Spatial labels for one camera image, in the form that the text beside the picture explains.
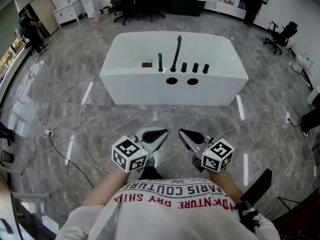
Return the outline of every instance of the person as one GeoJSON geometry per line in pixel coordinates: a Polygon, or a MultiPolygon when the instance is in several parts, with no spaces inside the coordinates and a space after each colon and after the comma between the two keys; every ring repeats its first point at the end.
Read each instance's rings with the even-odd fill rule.
{"type": "Polygon", "coordinates": [[[261,8],[261,5],[262,2],[260,0],[248,0],[245,5],[246,14],[244,20],[240,22],[251,28],[256,19],[257,12],[261,8]]]}
{"type": "Polygon", "coordinates": [[[16,140],[15,132],[11,129],[8,129],[3,125],[2,122],[0,122],[0,138],[6,139],[8,146],[10,146],[11,142],[15,142],[16,140]]]}
{"type": "Polygon", "coordinates": [[[38,54],[42,55],[47,49],[46,44],[39,36],[37,30],[37,27],[41,25],[41,22],[36,22],[29,18],[25,9],[22,9],[19,12],[19,18],[19,24],[22,29],[24,29],[24,37],[28,38],[32,48],[35,49],[38,54]]]}
{"type": "MultiPolygon", "coordinates": [[[[129,173],[117,167],[70,213],[56,240],[257,240],[235,209],[241,190],[225,170],[208,173],[210,180],[165,180],[149,165],[127,184],[129,173]]],[[[264,239],[280,240],[268,219],[257,211],[254,218],[264,239]]]]}

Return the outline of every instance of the black cable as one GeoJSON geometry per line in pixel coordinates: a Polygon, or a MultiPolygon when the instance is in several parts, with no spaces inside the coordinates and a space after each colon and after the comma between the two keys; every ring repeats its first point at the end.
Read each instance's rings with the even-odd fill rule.
{"type": "Polygon", "coordinates": [[[300,124],[297,124],[297,125],[294,125],[294,124],[292,123],[292,121],[290,120],[290,118],[288,118],[288,121],[291,123],[291,125],[292,125],[293,127],[296,127],[296,128],[301,125],[301,123],[300,123],[300,124]]]}
{"type": "Polygon", "coordinates": [[[49,141],[51,142],[51,144],[52,144],[52,146],[54,147],[55,151],[57,151],[60,156],[62,156],[64,159],[68,160],[71,164],[73,164],[75,167],[77,167],[78,170],[83,173],[83,175],[85,176],[85,178],[86,178],[86,180],[89,182],[89,184],[90,184],[93,188],[95,188],[95,186],[92,185],[92,183],[91,183],[90,180],[88,179],[87,175],[78,167],[78,165],[76,165],[74,162],[71,162],[68,158],[66,158],[66,157],[64,157],[62,154],[60,154],[60,152],[56,149],[55,145],[54,145],[53,142],[51,141],[51,139],[50,139],[50,134],[49,134],[48,136],[49,136],[49,141]]]}

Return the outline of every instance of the door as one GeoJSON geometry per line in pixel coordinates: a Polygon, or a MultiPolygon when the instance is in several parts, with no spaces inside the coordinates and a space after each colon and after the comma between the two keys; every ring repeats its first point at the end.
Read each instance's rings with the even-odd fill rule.
{"type": "Polygon", "coordinates": [[[51,0],[33,0],[30,3],[35,14],[38,16],[43,26],[52,35],[58,28],[58,23],[53,14],[56,9],[51,0]]]}

